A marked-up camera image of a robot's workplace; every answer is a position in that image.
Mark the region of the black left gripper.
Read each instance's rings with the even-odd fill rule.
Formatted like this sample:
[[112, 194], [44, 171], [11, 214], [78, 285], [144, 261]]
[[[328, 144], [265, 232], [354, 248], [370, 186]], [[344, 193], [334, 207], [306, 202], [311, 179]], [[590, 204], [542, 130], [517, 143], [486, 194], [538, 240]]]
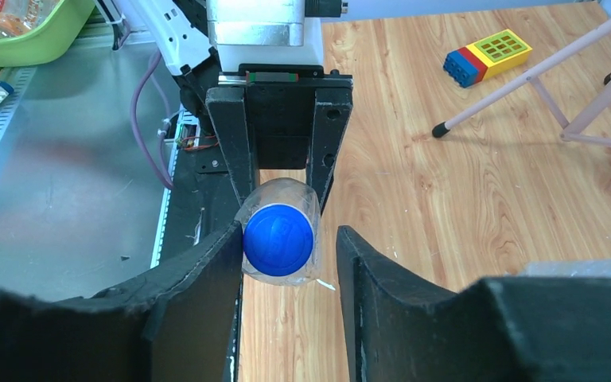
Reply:
[[321, 66], [243, 64], [219, 75], [205, 105], [240, 205], [258, 169], [306, 170], [325, 210], [352, 90], [352, 76]]

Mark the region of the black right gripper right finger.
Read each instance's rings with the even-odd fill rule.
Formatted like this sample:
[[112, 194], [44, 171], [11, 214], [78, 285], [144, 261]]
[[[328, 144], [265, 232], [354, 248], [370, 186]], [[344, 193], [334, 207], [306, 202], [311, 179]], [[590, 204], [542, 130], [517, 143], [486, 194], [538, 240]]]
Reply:
[[452, 292], [337, 231], [352, 381], [611, 381], [611, 279], [484, 277]]

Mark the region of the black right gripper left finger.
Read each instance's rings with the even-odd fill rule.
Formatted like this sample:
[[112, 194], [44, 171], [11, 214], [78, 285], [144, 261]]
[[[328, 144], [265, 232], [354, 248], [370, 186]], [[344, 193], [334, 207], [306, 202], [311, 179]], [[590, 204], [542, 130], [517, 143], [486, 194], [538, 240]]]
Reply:
[[0, 289], [0, 381], [220, 381], [241, 281], [236, 222], [90, 298]]

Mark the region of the clear Pepsi bottle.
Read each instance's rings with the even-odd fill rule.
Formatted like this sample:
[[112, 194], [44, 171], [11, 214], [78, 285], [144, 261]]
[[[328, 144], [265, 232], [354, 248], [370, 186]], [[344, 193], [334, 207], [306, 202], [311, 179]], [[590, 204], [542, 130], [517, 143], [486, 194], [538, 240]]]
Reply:
[[321, 269], [321, 206], [315, 191], [291, 177], [261, 184], [235, 219], [243, 229], [243, 272], [262, 283], [296, 287]]

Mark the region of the blue bottle cap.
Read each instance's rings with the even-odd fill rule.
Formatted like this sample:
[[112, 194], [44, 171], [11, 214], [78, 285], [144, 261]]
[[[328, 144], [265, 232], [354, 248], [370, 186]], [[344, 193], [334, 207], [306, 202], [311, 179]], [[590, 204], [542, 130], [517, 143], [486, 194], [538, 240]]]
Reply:
[[247, 222], [243, 250], [258, 272], [270, 277], [292, 275], [313, 259], [315, 231], [308, 217], [294, 206], [266, 205]]

